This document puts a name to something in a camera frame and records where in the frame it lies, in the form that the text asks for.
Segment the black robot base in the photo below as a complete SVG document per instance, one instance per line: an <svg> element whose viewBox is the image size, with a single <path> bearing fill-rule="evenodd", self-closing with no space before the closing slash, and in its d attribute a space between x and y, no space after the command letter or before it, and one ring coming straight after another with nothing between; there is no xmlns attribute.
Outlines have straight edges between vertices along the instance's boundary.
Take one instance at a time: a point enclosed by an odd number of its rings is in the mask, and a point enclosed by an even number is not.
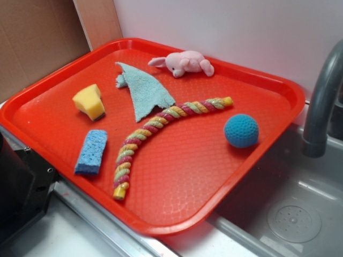
<svg viewBox="0 0 343 257"><path fill-rule="evenodd" d="M12 149L1 134L1 245L47 212L56 169L31 148Z"/></svg>

